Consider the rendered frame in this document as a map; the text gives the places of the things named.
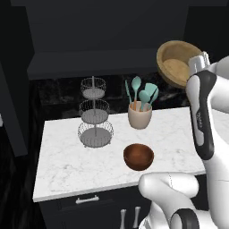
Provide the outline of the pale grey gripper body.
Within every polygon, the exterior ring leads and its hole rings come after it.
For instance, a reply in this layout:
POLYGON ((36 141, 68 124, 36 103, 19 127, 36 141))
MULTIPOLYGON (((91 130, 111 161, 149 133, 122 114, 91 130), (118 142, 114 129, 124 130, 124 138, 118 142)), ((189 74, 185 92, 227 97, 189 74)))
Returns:
POLYGON ((193 56, 189 62, 190 75, 202 71, 204 68, 210 66, 208 53, 203 51, 199 55, 193 56))

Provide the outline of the light wooden bowl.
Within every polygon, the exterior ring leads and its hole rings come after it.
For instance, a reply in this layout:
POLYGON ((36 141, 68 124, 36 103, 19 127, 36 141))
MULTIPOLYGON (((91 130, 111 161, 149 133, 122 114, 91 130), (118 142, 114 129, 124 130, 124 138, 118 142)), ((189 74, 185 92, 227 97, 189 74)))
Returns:
POLYGON ((189 60, 201 53, 194 45, 172 40, 157 50, 157 69, 160 76, 171 86, 184 89, 190 77, 189 60))

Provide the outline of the dark brown wooden bowl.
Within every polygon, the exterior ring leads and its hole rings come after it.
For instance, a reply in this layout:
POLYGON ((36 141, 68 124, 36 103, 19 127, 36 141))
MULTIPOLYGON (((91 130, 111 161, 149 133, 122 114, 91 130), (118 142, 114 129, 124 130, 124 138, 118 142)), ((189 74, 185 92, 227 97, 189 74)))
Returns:
POLYGON ((154 152, 146 145, 134 143, 123 150, 123 159, 130 169, 143 171, 151 166, 154 160, 154 152))

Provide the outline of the dark open cabinet door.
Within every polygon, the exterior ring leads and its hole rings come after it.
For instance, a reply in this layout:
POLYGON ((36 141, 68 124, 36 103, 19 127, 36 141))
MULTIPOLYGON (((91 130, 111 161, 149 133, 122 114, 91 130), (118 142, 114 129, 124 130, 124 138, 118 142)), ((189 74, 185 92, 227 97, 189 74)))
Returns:
POLYGON ((29 151, 28 81, 18 80, 0 62, 0 114, 16 157, 29 151))

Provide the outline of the teal spatula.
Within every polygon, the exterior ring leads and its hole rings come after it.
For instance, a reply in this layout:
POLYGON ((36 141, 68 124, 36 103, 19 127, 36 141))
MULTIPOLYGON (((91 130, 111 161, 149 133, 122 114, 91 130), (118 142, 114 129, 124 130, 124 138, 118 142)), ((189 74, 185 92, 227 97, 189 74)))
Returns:
POLYGON ((152 103, 157 99, 158 96, 158 92, 159 92, 158 86, 153 83, 147 83, 145 85, 145 90, 148 92, 150 96, 149 104, 152 105, 152 103))

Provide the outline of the small teal spoon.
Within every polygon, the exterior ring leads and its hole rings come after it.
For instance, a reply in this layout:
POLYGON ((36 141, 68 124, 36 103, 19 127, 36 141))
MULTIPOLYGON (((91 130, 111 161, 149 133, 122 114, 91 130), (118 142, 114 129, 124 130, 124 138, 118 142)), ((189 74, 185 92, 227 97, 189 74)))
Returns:
POLYGON ((144 108, 144 105, 149 102, 150 96, 148 95, 148 92, 146 90, 141 90, 139 93, 139 98, 141 101, 140 111, 142 111, 144 108))

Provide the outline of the thin teal utensil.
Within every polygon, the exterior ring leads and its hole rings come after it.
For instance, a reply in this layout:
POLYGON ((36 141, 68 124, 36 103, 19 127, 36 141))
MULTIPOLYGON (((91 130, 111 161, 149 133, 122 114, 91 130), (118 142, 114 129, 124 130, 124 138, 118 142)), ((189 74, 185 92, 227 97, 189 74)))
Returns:
POLYGON ((126 89, 126 94, 129 98, 129 102, 130 102, 130 106, 132 105, 132 101, 131 101, 131 93, 130 93, 130 90, 129 90, 129 86, 128 86, 128 81, 125 80, 125 89, 126 89))

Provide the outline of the beige utensil pot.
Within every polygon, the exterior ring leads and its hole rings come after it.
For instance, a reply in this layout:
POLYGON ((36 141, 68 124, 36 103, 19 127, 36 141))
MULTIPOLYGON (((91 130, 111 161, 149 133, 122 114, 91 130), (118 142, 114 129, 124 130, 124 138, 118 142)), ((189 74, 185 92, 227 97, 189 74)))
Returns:
POLYGON ((136 109, 133 109, 134 103, 131 103, 128 107, 128 120, 132 128, 137 130, 145 129, 152 116, 152 106, 146 103, 141 106, 141 102, 138 101, 136 104, 136 109))

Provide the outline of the dark drawer front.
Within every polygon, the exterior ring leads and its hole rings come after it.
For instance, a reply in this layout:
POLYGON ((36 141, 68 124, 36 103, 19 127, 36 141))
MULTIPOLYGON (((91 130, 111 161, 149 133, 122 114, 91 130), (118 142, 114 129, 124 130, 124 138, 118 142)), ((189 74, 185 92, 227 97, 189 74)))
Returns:
POLYGON ((90 208, 111 207, 112 205, 137 206, 142 202, 142 197, 136 186, 126 187, 121 189, 114 189, 109 191, 93 192, 68 198, 61 198, 56 201, 56 209, 58 212, 67 212, 73 210, 85 210, 90 208), (87 199, 93 198, 95 195, 99 196, 99 201, 93 201, 77 205, 75 203, 77 198, 87 199))

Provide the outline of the dark cupboard door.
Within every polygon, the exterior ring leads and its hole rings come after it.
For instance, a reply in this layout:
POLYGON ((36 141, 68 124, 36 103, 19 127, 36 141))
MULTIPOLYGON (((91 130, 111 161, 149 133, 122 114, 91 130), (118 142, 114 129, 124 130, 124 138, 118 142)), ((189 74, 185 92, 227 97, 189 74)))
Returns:
MULTIPOLYGON (((47 229, 120 229, 120 211, 116 205, 73 210, 52 216, 44 215, 44 221, 47 229)), ((129 229, 126 218, 125 229, 129 229)))

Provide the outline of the dark open wall cabinet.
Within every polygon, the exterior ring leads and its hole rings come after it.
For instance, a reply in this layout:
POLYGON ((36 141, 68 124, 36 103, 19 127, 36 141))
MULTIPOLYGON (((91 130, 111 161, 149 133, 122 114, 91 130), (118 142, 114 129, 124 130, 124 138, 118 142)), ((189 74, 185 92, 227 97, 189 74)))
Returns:
POLYGON ((32 79, 137 72, 183 38, 189 0, 28 0, 32 79))

